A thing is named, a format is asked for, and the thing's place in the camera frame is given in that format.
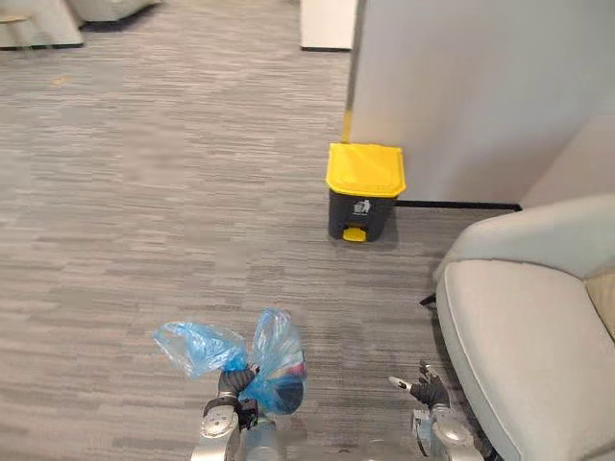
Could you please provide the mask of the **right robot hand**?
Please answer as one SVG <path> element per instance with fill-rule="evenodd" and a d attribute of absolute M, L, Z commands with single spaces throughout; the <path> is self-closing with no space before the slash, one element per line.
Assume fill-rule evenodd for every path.
<path fill-rule="evenodd" d="M 451 408 L 450 396 L 440 376 L 432 369 L 432 365 L 421 360 L 419 364 L 419 380 L 414 383 L 390 376 L 388 381 L 394 387 L 410 393 L 416 400 L 424 404 L 429 411 L 441 408 Z"/>

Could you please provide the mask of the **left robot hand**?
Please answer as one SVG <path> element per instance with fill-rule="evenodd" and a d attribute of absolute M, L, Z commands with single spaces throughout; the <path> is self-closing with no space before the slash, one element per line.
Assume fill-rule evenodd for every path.
<path fill-rule="evenodd" d="M 259 366 L 252 364 L 240 371 L 223 371 L 217 385 L 218 398 L 237 399 L 259 373 Z"/>

